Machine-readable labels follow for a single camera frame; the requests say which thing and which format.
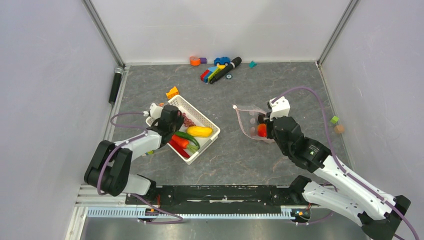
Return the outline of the red yellow toy mango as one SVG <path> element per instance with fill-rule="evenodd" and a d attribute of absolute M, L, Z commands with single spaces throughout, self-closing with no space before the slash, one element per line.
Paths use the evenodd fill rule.
<path fill-rule="evenodd" d="M 256 131 L 257 131 L 257 135 L 259 137 L 266 138 L 267 135 L 268 135 L 267 134 L 267 125 L 265 123 L 260 123 L 257 126 Z"/>

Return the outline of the clear zip top bag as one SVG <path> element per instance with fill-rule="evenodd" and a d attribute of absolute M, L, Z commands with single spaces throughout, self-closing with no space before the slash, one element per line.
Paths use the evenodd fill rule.
<path fill-rule="evenodd" d="M 241 131 L 245 136 L 252 140 L 263 141 L 271 144 L 275 141 L 267 138 L 266 136 L 258 135 L 258 126 L 260 125 L 258 117 L 265 115 L 266 112 L 255 105 L 239 105 L 233 104 L 232 108 L 237 115 L 238 124 Z"/>

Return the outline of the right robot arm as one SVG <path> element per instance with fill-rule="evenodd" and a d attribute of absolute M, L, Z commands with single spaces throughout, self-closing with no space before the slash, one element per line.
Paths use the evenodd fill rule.
<path fill-rule="evenodd" d="M 411 205 L 407 197 L 393 196 L 370 184 L 344 165 L 328 147 L 305 137 L 292 117 L 271 118 L 269 113 L 261 113 L 257 121 L 259 136 L 274 140 L 282 154 L 297 167 L 328 181 L 339 190 L 325 190 L 300 175 L 288 191 L 293 203 L 306 201 L 345 216 L 372 240 L 397 237 L 396 231 L 405 221 Z"/>

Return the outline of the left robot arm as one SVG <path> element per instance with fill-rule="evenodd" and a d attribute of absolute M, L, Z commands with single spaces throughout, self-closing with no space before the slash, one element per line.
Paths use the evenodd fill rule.
<path fill-rule="evenodd" d="M 156 200 L 156 183 L 131 174 L 131 163 L 168 144 L 183 125 L 184 118 L 178 107 L 169 104 L 159 106 L 153 103 L 142 115 L 153 118 L 153 123 L 140 134 L 116 142 L 103 140 L 98 144 L 83 179 L 95 187 L 99 195 L 136 194 L 145 204 Z"/>

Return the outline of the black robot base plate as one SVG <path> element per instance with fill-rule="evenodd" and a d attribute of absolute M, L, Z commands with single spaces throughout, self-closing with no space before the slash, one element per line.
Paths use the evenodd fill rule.
<path fill-rule="evenodd" d="M 307 206 L 304 188 L 311 179 L 299 175 L 289 185 L 163 185 L 146 195 L 130 195 L 127 205 L 147 202 L 173 214 L 278 214 L 282 206 Z"/>

